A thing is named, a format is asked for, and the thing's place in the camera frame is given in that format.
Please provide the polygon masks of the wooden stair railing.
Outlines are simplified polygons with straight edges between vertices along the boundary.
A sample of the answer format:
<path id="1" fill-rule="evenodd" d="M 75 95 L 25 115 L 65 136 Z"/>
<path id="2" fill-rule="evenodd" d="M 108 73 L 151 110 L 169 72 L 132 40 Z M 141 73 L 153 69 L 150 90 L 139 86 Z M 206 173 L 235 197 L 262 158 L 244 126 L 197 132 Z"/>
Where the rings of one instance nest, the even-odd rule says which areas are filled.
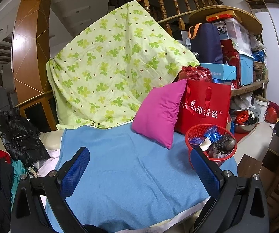
<path id="1" fill-rule="evenodd" d="M 222 5 L 221 0 L 137 0 L 138 3 L 161 25 L 170 35 L 171 26 L 175 24 L 180 30 L 186 30 L 187 17 L 204 7 Z"/>

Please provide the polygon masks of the green clover quilt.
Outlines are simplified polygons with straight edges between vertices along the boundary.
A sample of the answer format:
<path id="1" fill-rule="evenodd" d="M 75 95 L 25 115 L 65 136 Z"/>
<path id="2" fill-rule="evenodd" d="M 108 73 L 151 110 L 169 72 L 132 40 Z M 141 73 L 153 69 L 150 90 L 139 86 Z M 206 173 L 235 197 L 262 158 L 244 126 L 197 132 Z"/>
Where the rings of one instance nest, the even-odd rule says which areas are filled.
<path id="1" fill-rule="evenodd" d="M 46 65 L 58 129 L 112 128 L 132 120 L 155 87 L 199 66 L 137 1 L 106 14 Z"/>

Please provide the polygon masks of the teal garment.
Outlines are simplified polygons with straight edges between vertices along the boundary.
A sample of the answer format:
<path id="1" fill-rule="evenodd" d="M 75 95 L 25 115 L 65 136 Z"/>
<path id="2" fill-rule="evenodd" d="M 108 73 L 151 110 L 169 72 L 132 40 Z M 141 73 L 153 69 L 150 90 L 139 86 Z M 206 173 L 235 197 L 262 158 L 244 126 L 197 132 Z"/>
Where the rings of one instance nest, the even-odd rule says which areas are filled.
<path id="1" fill-rule="evenodd" d="M 21 175 L 27 173 L 27 170 L 25 169 L 21 160 L 13 161 L 12 167 L 13 167 L 13 184 L 11 188 L 11 205 L 12 205 L 11 208 L 13 208 L 13 203 L 17 192 L 18 184 L 20 181 L 20 177 Z"/>

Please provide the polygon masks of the light blue shoe box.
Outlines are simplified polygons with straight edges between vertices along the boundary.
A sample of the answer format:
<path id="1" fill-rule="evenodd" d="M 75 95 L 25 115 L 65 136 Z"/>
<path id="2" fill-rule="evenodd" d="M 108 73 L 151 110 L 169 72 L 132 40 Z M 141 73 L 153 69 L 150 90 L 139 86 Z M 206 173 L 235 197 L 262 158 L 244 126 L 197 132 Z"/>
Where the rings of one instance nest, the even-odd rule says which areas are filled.
<path id="1" fill-rule="evenodd" d="M 209 69 L 212 78 L 223 81 L 234 81 L 236 80 L 236 67 L 225 64 L 211 64 L 201 63 L 201 66 Z"/>

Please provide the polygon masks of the blue storage bin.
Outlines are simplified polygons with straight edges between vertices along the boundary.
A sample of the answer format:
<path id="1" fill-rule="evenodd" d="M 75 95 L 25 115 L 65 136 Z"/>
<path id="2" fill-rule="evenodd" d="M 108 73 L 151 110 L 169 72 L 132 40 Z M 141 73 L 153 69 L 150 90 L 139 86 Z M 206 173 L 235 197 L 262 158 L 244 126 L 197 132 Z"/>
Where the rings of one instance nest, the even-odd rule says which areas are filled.
<path id="1" fill-rule="evenodd" d="M 241 86 L 247 86 L 253 82 L 253 62 L 254 57 L 239 50 L 241 65 Z"/>

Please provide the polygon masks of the black plastic bag ball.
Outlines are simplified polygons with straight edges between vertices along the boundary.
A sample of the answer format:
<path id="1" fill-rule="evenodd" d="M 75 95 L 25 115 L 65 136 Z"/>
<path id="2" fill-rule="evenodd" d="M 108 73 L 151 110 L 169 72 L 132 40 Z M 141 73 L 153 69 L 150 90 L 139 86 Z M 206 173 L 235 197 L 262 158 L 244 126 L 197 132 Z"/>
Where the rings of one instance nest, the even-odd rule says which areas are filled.
<path id="1" fill-rule="evenodd" d="M 224 158 L 234 149 L 235 144 L 235 138 L 230 134 L 225 134 L 217 142 L 211 144 L 207 153 L 212 158 Z"/>

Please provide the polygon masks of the blue cardboard box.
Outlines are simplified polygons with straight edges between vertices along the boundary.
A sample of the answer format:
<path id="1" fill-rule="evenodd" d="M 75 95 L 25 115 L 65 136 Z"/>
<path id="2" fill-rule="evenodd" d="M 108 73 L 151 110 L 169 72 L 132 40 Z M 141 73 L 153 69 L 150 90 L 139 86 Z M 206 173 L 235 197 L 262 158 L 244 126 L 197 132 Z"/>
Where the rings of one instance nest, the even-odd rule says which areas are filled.
<path id="1" fill-rule="evenodd" d="M 202 151 L 208 150 L 212 144 L 207 137 L 193 137 L 189 143 L 192 147 L 199 147 Z"/>

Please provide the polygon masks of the navy tote bag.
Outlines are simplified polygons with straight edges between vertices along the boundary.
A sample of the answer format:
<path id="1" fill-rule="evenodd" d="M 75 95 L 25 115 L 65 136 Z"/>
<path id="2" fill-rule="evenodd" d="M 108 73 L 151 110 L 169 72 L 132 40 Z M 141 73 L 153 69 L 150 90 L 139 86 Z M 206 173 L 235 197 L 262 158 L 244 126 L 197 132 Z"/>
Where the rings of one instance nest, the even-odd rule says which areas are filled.
<path id="1" fill-rule="evenodd" d="M 192 52 L 197 52 L 200 63 L 222 64 L 223 52 L 217 27 L 199 23 L 188 30 Z"/>

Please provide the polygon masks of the wooden curved cabinet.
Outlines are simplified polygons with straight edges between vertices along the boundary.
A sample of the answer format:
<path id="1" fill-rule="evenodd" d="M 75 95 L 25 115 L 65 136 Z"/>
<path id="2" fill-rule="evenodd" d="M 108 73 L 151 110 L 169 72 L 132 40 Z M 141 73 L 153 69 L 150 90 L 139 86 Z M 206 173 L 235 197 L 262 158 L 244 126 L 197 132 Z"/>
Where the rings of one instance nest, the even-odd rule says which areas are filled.
<path id="1" fill-rule="evenodd" d="M 46 64 L 50 58 L 51 0 L 21 0 L 12 39 L 13 78 L 22 116 L 36 116 L 46 131 L 56 130 Z"/>

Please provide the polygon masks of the blue plastic bag ball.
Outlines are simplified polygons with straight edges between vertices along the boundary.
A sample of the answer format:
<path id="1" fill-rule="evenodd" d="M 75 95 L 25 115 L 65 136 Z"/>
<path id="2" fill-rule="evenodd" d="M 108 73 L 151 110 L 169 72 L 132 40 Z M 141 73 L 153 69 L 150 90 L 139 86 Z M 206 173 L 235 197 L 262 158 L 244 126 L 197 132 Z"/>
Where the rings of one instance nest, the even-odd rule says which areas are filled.
<path id="1" fill-rule="evenodd" d="M 204 133 L 204 137 L 208 138 L 211 143 L 217 142 L 221 138 L 221 134 L 219 133 L 217 126 L 209 127 Z"/>

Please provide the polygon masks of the white bed sheet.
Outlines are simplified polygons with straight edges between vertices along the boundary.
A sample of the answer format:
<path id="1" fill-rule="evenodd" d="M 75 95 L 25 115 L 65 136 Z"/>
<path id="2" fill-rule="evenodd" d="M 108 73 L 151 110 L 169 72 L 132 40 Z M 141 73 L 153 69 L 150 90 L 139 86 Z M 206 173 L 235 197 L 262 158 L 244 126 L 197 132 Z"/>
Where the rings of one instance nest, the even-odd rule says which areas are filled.
<path id="1" fill-rule="evenodd" d="M 55 170 L 55 167 L 59 161 L 60 149 L 47 150 L 47 152 L 50 158 L 47 159 L 38 170 L 40 176 L 42 177 L 47 176 L 50 171 Z"/>

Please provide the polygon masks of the red mesh trash basket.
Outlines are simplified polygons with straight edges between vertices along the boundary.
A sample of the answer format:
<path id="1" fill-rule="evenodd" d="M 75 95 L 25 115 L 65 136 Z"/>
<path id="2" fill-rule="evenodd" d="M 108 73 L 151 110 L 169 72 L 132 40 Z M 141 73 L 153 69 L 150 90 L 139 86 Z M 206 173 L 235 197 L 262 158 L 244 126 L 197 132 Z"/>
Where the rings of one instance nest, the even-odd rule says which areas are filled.
<path id="1" fill-rule="evenodd" d="M 233 157 L 237 149 L 237 142 L 232 133 L 225 128 L 210 124 L 191 127 L 185 134 L 185 142 L 191 166 L 191 152 L 194 148 L 201 149 L 208 160 L 218 166 Z"/>

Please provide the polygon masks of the magenta pillow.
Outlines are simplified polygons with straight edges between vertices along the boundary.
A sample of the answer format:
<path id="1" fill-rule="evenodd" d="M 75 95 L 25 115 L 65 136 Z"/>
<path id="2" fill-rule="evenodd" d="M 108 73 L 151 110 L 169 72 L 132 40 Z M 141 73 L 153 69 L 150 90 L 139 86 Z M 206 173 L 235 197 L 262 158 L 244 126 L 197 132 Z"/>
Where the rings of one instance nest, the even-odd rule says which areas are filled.
<path id="1" fill-rule="evenodd" d="M 187 80 L 183 79 L 162 87 L 154 87 L 140 105 L 131 129 L 171 149 L 186 84 Z"/>

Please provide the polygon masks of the clear plastic storage box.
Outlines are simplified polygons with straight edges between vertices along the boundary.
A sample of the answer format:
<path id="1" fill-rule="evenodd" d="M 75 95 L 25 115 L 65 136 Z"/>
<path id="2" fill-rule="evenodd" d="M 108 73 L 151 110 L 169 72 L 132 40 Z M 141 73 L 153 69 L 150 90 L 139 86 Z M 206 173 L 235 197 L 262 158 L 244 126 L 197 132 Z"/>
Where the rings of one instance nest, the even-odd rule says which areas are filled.
<path id="1" fill-rule="evenodd" d="M 220 40 L 230 39 L 233 47 L 249 55 L 252 54 L 248 30 L 236 19 L 229 18 L 213 23 L 217 27 Z"/>

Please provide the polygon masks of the blue fleece blanket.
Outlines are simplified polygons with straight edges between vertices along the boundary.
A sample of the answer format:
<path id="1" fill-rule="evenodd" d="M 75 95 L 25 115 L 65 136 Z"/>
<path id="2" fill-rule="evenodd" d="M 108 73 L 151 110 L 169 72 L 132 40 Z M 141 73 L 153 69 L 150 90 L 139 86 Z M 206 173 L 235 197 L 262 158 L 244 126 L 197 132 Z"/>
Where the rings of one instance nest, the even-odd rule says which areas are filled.
<path id="1" fill-rule="evenodd" d="M 66 129 L 57 168 L 81 147 L 89 149 L 90 162 L 66 201 L 83 225 L 152 231 L 152 225 L 197 210 L 208 199 L 181 134 L 174 134 L 167 149 L 133 132 L 130 124 Z"/>

